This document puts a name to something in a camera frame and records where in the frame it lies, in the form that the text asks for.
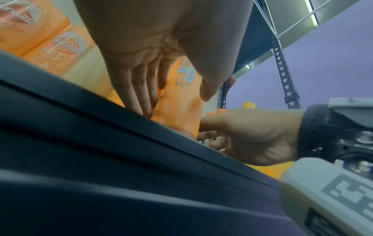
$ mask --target white device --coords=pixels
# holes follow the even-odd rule
[[[373,181],[318,158],[280,179],[286,214],[310,236],[373,236]]]

